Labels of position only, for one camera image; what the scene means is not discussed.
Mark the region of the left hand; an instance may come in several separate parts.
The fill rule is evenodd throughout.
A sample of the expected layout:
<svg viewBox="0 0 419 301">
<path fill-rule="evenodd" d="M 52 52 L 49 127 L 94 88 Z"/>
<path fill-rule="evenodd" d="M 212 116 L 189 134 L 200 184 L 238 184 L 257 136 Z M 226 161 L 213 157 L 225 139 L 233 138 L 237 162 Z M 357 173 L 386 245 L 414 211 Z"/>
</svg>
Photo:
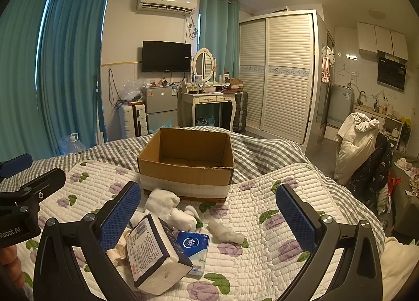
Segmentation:
<svg viewBox="0 0 419 301">
<path fill-rule="evenodd" d="M 1 264 L 17 288 L 23 288 L 25 283 L 21 268 L 21 261 L 17 255 L 17 246 L 9 246 L 0 250 Z"/>
</svg>

